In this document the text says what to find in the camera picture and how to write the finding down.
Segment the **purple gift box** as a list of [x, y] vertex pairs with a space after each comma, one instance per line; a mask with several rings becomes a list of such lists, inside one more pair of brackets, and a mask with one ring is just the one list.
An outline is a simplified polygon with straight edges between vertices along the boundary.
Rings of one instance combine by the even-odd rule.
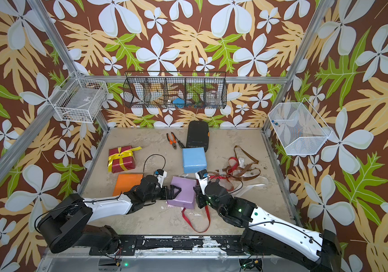
[[197, 181], [194, 179], [186, 179], [183, 177], [174, 176], [171, 185], [181, 188], [181, 192], [175, 199], [167, 200], [167, 204], [174, 207], [182, 207], [185, 209], [194, 209], [196, 201], [196, 193], [194, 187]]

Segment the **light blue gift box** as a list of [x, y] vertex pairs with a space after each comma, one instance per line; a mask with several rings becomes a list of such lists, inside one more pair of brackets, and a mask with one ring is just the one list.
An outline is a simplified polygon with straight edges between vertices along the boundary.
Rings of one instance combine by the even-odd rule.
[[182, 149], [184, 173], [196, 173], [207, 169], [206, 154], [203, 147]]

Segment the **orange gift box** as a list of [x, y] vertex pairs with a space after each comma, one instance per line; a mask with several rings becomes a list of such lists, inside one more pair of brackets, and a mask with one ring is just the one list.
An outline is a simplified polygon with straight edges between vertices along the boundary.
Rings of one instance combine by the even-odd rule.
[[112, 195], [117, 197], [120, 193], [130, 191], [134, 186], [141, 183], [143, 176], [143, 173], [119, 174]]

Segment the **brown ribbon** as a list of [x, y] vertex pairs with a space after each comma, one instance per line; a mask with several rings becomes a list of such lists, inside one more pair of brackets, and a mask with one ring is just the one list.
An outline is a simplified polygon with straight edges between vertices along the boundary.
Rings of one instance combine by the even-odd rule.
[[249, 181], [260, 175], [255, 167], [259, 161], [240, 146], [234, 146], [234, 155], [228, 159], [228, 166], [212, 173], [212, 179]]

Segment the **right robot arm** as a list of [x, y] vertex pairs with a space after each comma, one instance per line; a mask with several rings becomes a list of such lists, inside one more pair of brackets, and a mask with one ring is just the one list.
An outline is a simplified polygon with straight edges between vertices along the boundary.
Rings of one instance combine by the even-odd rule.
[[253, 202], [232, 196], [217, 182], [193, 188], [197, 202], [210, 207], [228, 224], [243, 228], [242, 250], [252, 256], [274, 255], [311, 272], [339, 272], [341, 247], [335, 233], [298, 227], [265, 211]]

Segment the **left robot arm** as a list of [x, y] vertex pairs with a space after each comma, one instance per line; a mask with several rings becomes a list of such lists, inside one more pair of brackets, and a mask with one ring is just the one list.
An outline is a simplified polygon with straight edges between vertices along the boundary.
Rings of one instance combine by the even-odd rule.
[[35, 228], [52, 253], [83, 246], [90, 248], [91, 255], [113, 255], [120, 249], [120, 235], [110, 226], [96, 227], [90, 223], [113, 215], [135, 213], [157, 200], [175, 199], [182, 189], [164, 186], [165, 177], [166, 172], [156, 171], [115, 197], [83, 198], [77, 193], [71, 194], [36, 220]]

